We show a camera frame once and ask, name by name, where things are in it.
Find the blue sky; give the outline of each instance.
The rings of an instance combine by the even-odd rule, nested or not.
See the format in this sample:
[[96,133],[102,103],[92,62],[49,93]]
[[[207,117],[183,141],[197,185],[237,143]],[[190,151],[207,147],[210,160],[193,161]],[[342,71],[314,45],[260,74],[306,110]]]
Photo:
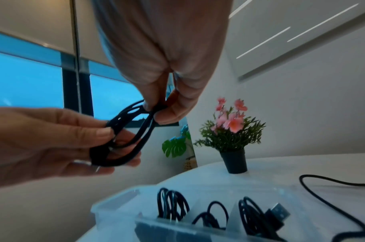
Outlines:
[[[95,117],[104,120],[142,99],[129,83],[93,75],[91,90]],[[0,106],[64,107],[61,68],[0,53]]]

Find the table surface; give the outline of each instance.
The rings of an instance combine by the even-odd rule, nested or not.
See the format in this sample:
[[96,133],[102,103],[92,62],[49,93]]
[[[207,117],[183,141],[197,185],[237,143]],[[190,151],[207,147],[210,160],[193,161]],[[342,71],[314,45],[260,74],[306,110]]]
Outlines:
[[[228,174],[223,162],[216,162],[181,173],[161,184],[165,186],[174,184],[274,184],[289,186],[301,199],[305,209],[311,211],[309,213],[310,219],[326,240],[330,241],[336,233],[359,229],[354,223],[308,194],[300,186],[298,177],[302,174],[315,174],[348,182],[365,183],[365,153],[258,158],[247,160],[247,165],[248,171],[246,173],[231,175]],[[365,189],[340,188],[342,185],[319,179],[307,179],[306,184],[329,202],[365,223]],[[341,191],[348,199],[341,201]],[[97,241],[97,230],[93,227],[77,242]]]

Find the potted plant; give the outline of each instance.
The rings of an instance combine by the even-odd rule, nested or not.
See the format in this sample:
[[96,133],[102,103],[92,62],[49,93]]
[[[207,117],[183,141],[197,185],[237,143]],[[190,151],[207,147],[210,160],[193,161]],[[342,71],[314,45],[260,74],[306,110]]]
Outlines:
[[165,142],[162,143],[162,151],[166,157],[172,155],[172,158],[175,158],[183,155],[186,150],[188,150],[189,157],[186,158],[185,170],[191,170],[197,167],[197,161],[195,160],[189,127],[184,125],[181,129],[180,137],[173,137],[170,140],[165,140]]
[[213,114],[214,121],[208,120],[200,129],[202,140],[196,146],[209,146],[218,150],[226,168],[231,174],[247,171],[244,147],[248,144],[261,143],[262,130],[266,123],[256,118],[245,117],[247,107],[243,100],[237,99],[234,108],[225,108],[226,100],[218,99]]

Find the linear light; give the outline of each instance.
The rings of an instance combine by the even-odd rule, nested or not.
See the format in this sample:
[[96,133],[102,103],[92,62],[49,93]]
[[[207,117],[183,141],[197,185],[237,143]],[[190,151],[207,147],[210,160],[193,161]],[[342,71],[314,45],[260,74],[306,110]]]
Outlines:
[[303,34],[306,34],[306,33],[307,33],[307,32],[309,32],[310,30],[313,30],[313,29],[315,29],[316,27],[318,27],[318,26],[320,26],[320,25],[324,24],[325,22],[327,22],[327,21],[329,21],[329,20],[332,20],[332,19],[333,19],[333,18],[335,18],[335,17],[338,17],[338,16],[339,16],[339,15],[341,15],[342,13],[347,12],[347,11],[349,11],[350,9],[352,9],[352,8],[356,7],[358,4],[359,4],[359,3],[357,3],[357,4],[355,4],[355,5],[351,6],[351,7],[349,7],[349,8],[347,8],[347,9],[343,10],[342,12],[340,12],[340,13],[338,13],[338,14],[336,14],[336,15],[332,16],[332,17],[331,17],[331,18],[329,18],[329,19],[326,19],[326,20],[325,20],[325,21],[323,21],[322,23],[315,25],[314,27],[312,27],[312,28],[310,28],[310,29],[306,30],[305,32],[303,32],[303,33],[301,33],[301,34],[299,34],[299,35],[295,36],[295,37],[294,37],[294,38],[292,38],[292,39],[289,39],[287,42],[290,42],[290,41],[292,41],[293,39],[296,39],[296,38],[298,38],[299,36],[301,36],[301,35],[303,35]]
[[233,17],[236,13],[238,13],[239,11],[241,11],[241,9],[243,9],[244,7],[246,7],[246,5],[248,5],[249,3],[251,3],[251,1],[253,1],[253,0],[247,0],[246,2],[244,2],[241,6],[239,6],[236,10],[234,10],[229,15],[229,18]]
[[242,56],[244,56],[244,55],[246,55],[246,54],[247,54],[247,53],[249,53],[250,51],[252,51],[252,50],[254,50],[254,49],[256,49],[256,48],[260,47],[261,45],[263,45],[263,44],[264,44],[264,43],[266,43],[267,41],[269,41],[269,40],[271,40],[271,39],[273,39],[273,38],[277,37],[278,35],[280,35],[280,34],[282,34],[283,32],[285,32],[285,31],[289,30],[290,28],[291,28],[291,27],[288,27],[288,28],[286,28],[286,29],[282,30],[281,32],[279,32],[278,34],[274,35],[273,37],[268,38],[267,40],[263,41],[262,43],[260,43],[260,44],[259,44],[259,45],[257,45],[256,47],[251,48],[250,50],[246,51],[246,52],[245,52],[245,53],[243,53],[242,55],[238,56],[238,57],[237,57],[237,59],[238,59],[238,58],[240,58],[240,57],[242,57]]

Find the plastic container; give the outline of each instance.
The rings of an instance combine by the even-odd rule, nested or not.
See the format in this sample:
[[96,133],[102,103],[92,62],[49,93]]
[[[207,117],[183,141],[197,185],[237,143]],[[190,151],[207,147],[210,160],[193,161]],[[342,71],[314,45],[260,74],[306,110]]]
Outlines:
[[[157,242],[157,241],[213,241],[213,242],[261,242],[266,239],[248,236],[244,231],[229,232],[190,224],[191,218],[207,209],[212,201],[219,201],[231,213],[235,204],[245,196],[253,199],[266,211],[280,203],[289,212],[285,226],[278,235],[287,241],[322,241],[317,229],[309,220],[299,200],[284,187],[267,186],[171,186],[188,201],[191,212],[181,222],[157,218],[157,192],[161,186],[143,186],[125,190],[92,206],[95,214],[99,242]],[[211,213],[221,227],[225,227],[224,212],[213,206]]]

